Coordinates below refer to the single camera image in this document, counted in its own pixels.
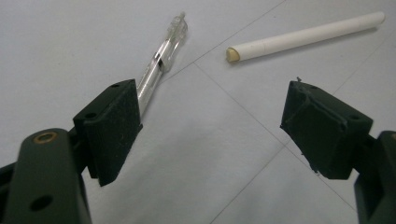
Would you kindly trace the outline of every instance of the clear pen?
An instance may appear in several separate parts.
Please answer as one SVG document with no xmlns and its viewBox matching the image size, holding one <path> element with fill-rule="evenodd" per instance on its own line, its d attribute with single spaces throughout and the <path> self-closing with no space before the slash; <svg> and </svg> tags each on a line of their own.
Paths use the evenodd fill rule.
<svg viewBox="0 0 396 224">
<path fill-rule="evenodd" d="M 182 12 L 179 16 L 173 18 L 165 40 L 152 57 L 145 75 L 143 75 L 137 86 L 140 117 L 143 117 L 161 75 L 171 69 L 177 49 L 186 36 L 188 26 L 184 21 L 184 17 L 185 13 Z"/>
</svg>

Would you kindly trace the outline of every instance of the table surface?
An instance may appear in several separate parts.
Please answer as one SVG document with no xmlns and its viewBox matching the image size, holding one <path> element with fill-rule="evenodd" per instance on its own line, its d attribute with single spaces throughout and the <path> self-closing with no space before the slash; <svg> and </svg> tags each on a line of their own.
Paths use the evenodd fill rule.
<svg viewBox="0 0 396 224">
<path fill-rule="evenodd" d="M 279 129 L 301 78 L 396 130 L 395 0 L 0 2 L 0 166 L 31 133 L 73 127 L 107 86 L 139 80 L 170 21 L 186 43 L 120 175 L 83 172 L 92 222 L 358 223 L 353 183 L 316 175 Z M 376 29 L 235 64 L 236 44 L 384 11 Z"/>
</svg>

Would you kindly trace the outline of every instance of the pen cap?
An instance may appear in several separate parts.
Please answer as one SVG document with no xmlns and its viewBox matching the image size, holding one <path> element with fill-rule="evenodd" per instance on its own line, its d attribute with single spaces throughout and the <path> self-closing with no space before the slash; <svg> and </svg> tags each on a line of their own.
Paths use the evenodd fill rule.
<svg viewBox="0 0 396 224">
<path fill-rule="evenodd" d="M 188 26 L 184 21 L 185 16 L 186 14 L 182 12 L 179 16 L 174 17 L 168 28 L 165 41 L 162 45 L 164 72 L 171 69 L 176 56 L 176 51 L 186 37 Z"/>
</svg>

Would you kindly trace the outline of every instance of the white rolled paper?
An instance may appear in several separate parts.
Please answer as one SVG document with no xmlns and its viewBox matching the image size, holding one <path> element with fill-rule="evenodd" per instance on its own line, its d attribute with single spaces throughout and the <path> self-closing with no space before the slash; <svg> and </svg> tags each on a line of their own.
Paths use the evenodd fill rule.
<svg viewBox="0 0 396 224">
<path fill-rule="evenodd" d="M 335 38 L 341 35 L 349 35 L 374 28 L 384 20 L 384 12 L 379 11 L 345 21 L 337 21 L 301 31 L 235 45 L 227 49 L 227 61 L 229 63 L 244 61 L 285 49 L 293 49 L 322 40 Z"/>
</svg>

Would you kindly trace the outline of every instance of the black plastic part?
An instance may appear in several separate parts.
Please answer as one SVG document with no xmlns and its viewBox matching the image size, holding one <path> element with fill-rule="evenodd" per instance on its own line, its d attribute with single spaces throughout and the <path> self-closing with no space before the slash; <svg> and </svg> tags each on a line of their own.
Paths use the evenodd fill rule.
<svg viewBox="0 0 396 224">
<path fill-rule="evenodd" d="M 88 168 L 99 184 L 113 182 L 142 129 L 134 80 L 111 85 L 74 117 L 78 140 L 89 149 Z"/>
<path fill-rule="evenodd" d="M 281 128 L 329 179 L 348 179 L 355 147 L 364 143 L 373 120 L 318 87 L 291 81 Z"/>
<path fill-rule="evenodd" d="M 396 132 L 382 132 L 371 156 L 378 179 L 361 174 L 355 183 L 360 224 L 396 223 Z"/>
<path fill-rule="evenodd" d="M 35 133 L 23 141 L 5 223 L 92 223 L 72 150 L 67 131 L 61 129 Z"/>
<path fill-rule="evenodd" d="M 69 131 L 70 142 L 73 146 L 73 156 L 76 164 L 77 172 L 80 174 L 88 166 L 92 164 L 92 154 L 87 147 L 86 141 L 80 141 L 76 132 L 76 128 Z"/>
<path fill-rule="evenodd" d="M 2 223 L 4 212 L 6 211 L 9 183 L 14 174 L 14 165 L 15 163 L 11 163 L 0 169 L 0 223 Z"/>
</svg>

